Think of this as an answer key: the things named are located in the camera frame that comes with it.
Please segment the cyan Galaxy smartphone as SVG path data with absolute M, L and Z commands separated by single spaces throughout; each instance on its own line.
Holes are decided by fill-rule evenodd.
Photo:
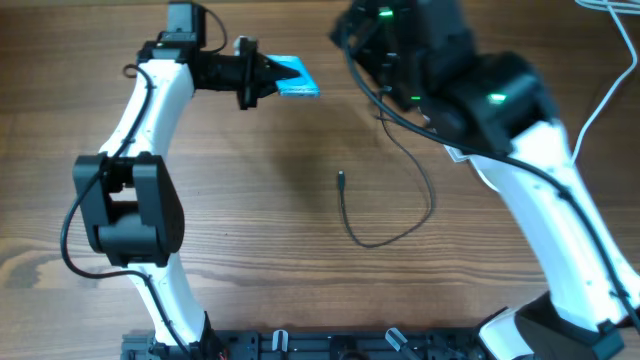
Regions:
M 278 65 L 299 73 L 298 76 L 277 80 L 278 94 L 283 97 L 319 97 L 320 89 L 299 57 L 291 55 L 268 55 Z

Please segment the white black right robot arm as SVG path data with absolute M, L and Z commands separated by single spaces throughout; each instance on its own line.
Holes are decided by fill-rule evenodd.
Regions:
M 331 33 L 363 93 L 391 120 L 471 163 L 502 198 L 547 291 L 485 320 L 492 359 L 610 359 L 639 323 L 639 276 L 600 216 L 539 74 L 482 54 L 454 1 L 354 1 Z

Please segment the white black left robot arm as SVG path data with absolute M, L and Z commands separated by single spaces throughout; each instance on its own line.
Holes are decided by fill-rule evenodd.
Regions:
M 152 344 L 165 356 L 207 355 L 216 347 L 181 265 L 184 211 L 165 164 L 184 109 L 198 90 L 233 92 L 242 110 L 273 93 L 319 93 L 299 58 L 264 55 L 252 37 L 239 37 L 231 55 L 207 49 L 212 14 L 192 1 L 170 2 L 166 29 L 124 67 L 124 75 L 136 81 L 134 91 L 98 153 L 77 158 L 76 198 L 60 234 L 66 266 L 89 277 L 68 250 L 73 216 L 81 213 L 90 247 L 114 268 L 108 275 L 134 281 L 154 322 Z

